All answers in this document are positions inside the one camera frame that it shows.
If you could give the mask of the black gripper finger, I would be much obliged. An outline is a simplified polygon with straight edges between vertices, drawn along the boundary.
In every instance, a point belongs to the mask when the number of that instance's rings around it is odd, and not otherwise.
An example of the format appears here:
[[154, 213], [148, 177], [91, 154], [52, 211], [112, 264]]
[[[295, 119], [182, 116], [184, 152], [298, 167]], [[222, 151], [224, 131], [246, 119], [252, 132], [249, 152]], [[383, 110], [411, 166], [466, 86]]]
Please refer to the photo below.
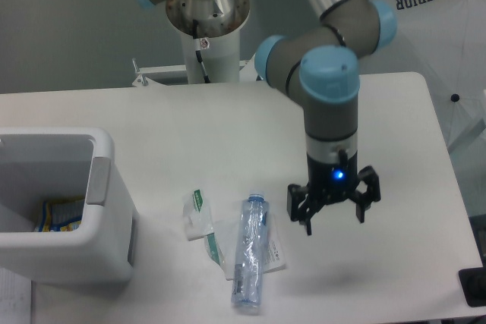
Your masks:
[[355, 204], [355, 214], [360, 223], [365, 222], [365, 213], [371, 208], [372, 203], [379, 202], [380, 179], [374, 168], [369, 165], [364, 167], [357, 175], [358, 181], [366, 185], [366, 191], [354, 190], [349, 194], [349, 199]]
[[287, 190], [287, 212], [292, 222], [305, 226], [312, 235], [311, 219], [323, 207], [323, 191], [312, 190], [308, 185], [290, 184]]

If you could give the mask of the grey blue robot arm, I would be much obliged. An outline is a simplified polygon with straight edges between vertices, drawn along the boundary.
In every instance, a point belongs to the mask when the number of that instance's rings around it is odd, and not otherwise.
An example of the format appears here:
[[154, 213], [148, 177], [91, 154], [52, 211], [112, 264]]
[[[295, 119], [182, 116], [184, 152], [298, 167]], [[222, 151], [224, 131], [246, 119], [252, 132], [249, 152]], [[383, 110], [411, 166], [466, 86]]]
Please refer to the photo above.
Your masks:
[[[189, 83], [236, 81], [239, 30], [249, 0], [137, 0], [166, 6], [179, 32]], [[288, 187], [289, 218], [306, 227], [323, 207], [351, 200], [363, 221], [380, 200], [376, 171], [358, 167], [358, 60], [391, 43], [396, 16], [382, 1], [308, 0], [320, 24], [294, 39], [271, 36], [257, 48], [257, 75], [304, 112], [308, 182]]]

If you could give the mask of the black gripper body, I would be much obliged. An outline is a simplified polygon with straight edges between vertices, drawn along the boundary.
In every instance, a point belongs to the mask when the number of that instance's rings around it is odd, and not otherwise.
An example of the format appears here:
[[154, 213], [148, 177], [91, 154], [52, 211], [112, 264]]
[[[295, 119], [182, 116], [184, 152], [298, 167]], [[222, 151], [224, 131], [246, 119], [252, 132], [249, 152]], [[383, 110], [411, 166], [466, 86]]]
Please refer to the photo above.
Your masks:
[[349, 191], [358, 186], [358, 154], [349, 156], [347, 165], [318, 162], [307, 156], [308, 198], [319, 204], [329, 205], [346, 199]]

